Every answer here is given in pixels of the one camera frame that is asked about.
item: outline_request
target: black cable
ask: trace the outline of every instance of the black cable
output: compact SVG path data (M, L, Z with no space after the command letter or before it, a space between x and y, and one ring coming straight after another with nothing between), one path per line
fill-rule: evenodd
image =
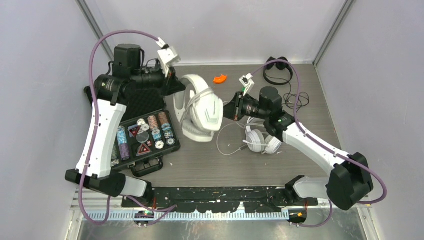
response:
M141 68L143 68L143 66L145 65L145 51L141 49Z
M274 197L273 197L273 196L271 196L271 201L269 201L269 203L270 203L270 204L272 204L272 205L273 205L273 207L278 208L278 209L285 209L286 207L288 207L288 206L289 206L288 204L287 204L287 205L285 205L285 206L277 206L277 205L274 203Z
M112 70L112 64L113 64L114 62L113 61L110 61L107 65L109 65L109 70L107 70L107 72L106 72L106 75L109 75L110 73L111 73L111 70Z
M286 94L284 94L282 96L282 99L284 101L283 102L283 105L286 105L289 109L294 110L295 109L295 104L294 104L295 101L293 101L293 103L292 103L292 102L290 102L290 99L293 98L293 97L296 98L296 94L292 94L293 88L292 88L292 84L290 83L290 80L287 80L287 79L284 79L284 78L281 78L281 77L272 77L272 76L269 76L267 73L265 73L265 76L268 77L268 78L270 78L270 79L284 80L284 81L286 81L288 83L288 85L290 86L290 91L288 91L288 93L286 93ZM310 100L309 94L307 94L304 91L302 91L301 93L299 93L299 102L297 104L298 107L297 107L296 113L299 112L299 110L302 107L305 107L305 106L309 105L310 102L311 102L311 100Z
M158 58L153 58L153 59L150 59L150 60L148 60L147 62L146 62L146 68L147 68L147 66L149 65L149 63L150 63L150 61L153 61L153 60L159 60Z

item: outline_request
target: black headphones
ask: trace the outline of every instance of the black headphones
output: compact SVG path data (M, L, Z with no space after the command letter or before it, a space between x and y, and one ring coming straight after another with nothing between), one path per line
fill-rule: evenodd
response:
M280 58L278 58L279 60L284 60L284 61L287 61L288 62L288 60L287 60L287 58L285 58L285 57L280 57ZM268 60L266 61L267 63L269 62L269 61L272 61L272 60L276 60L275 58L273 58L273 57L270 57L270 58L268 58ZM274 65L276 65L276 67L277 67L277 69L278 70L280 70L280 71L283 71L284 69L287 69L288 70L288 72L290 73L290 79L289 80L286 80L285 82L275 82L275 81L271 81L269 78L268 78L268 75L267 75L267 73L266 73L266 70L270 70L270 69L272 69L273 67L274 67ZM269 65L266 65L266 66L264 66L263 67L263 78L265 79L265 81L267 81L268 83L270 83L270 84L272 84L272 85L278 85L278 86L282 86L282 85L286 85L286 84L288 84L289 82L290 82L290 80L292 80L292 78L293 78L293 70L292 70L292 68L287 64L287 63L284 63L284 62L276 62L276 63L271 63L271 64L269 64Z

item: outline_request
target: orange object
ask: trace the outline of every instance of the orange object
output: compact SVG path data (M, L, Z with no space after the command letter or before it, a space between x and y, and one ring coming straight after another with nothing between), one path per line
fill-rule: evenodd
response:
M223 84L227 80L227 75L216 76L213 78L214 84Z

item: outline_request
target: white cable clip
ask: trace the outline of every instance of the white cable clip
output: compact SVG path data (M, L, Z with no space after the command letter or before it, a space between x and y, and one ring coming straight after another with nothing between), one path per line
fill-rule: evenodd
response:
M158 37L157 39L158 41L156 42L156 44L159 45L160 48L163 48L166 45L166 43L160 37Z
M240 77L240 79L238 79L240 83L243 84L243 87L244 87L243 97L246 96L246 94L249 94L253 86L255 85L255 82L252 80L252 78L253 78L252 74L249 73L245 76Z
M305 128L303 129L305 132L303 133L303 136L306 137L306 135L309 133L309 131Z
M334 151L333 157L337 158L337 154L338 154L337 148L333 148L332 150Z

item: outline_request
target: metal corner post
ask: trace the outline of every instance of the metal corner post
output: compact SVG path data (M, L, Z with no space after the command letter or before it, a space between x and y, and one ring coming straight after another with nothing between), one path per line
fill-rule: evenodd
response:
M339 30L340 26L342 25L343 21L345 20L346 16L349 13L349 10L352 8L353 4L356 2L356 0L346 0L341 7L340 12L337 15L337 18L334 21L334 24L332 25L330 31L327 34L327 37L325 37L324 42L322 43L321 47L319 48L318 54L315 57L315 60L313 60L312 64L316 67L320 60L323 58L327 48L329 47L331 41L333 40L334 36L336 35L337 31Z
M99 40L101 37L104 36L102 30L100 29L99 24L97 23L96 19L93 16L93 13L91 12L89 6L87 5L86 0L75 0L76 4L78 4L79 8L81 9L81 12L84 14L85 18L87 19L88 25L90 25L94 35ZM104 52L109 57L111 61L114 60L114 52L112 51L111 46L107 43L107 41L103 41L101 43L101 47L104 49Z

